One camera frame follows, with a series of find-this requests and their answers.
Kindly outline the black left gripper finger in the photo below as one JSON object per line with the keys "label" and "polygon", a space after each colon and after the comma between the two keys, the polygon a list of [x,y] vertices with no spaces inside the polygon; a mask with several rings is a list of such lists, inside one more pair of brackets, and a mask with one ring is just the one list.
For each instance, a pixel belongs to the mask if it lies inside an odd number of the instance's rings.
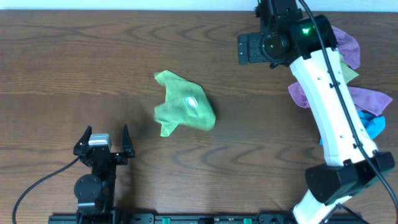
{"label": "black left gripper finger", "polygon": [[91,134],[92,134],[92,127],[88,126],[85,132],[83,133],[82,137],[75,144],[74,152],[83,152],[83,150],[88,146],[88,141],[90,140]]}
{"label": "black left gripper finger", "polygon": [[127,124],[125,124],[123,128],[122,149],[126,154],[134,154],[134,147],[129,136]]}

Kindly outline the light green microfiber cloth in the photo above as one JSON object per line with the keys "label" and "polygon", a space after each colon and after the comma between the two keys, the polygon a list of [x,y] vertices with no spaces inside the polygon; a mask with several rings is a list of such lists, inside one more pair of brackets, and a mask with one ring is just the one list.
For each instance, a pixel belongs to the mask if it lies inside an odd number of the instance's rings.
{"label": "light green microfiber cloth", "polygon": [[180,125],[211,130],[216,115],[203,88],[170,70],[154,74],[155,80],[165,88],[165,102],[154,108],[154,119],[161,124],[160,135],[170,136]]}

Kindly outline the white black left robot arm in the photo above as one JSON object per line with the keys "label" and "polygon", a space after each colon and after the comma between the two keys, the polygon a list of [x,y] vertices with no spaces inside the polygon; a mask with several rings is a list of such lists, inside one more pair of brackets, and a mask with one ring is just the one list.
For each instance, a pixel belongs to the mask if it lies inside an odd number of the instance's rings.
{"label": "white black left robot arm", "polygon": [[107,213],[113,208],[116,167],[128,164],[128,159],[136,155],[126,125],[123,128],[123,151],[111,152],[111,146],[109,134],[93,134],[89,126],[73,148],[74,155],[91,169],[91,173],[81,176],[74,186],[79,212]]}

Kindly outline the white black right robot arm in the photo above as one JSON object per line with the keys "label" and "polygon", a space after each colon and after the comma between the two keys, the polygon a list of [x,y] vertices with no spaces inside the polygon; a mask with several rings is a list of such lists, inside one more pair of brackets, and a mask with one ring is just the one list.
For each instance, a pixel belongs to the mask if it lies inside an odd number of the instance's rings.
{"label": "white black right robot arm", "polygon": [[329,20],[304,1],[259,0],[260,30],[238,37],[241,65],[289,67],[309,102],[323,142],[323,164],[305,172],[308,191],[285,223],[330,223],[345,202],[384,182],[395,162],[369,137],[344,81],[338,43]]}

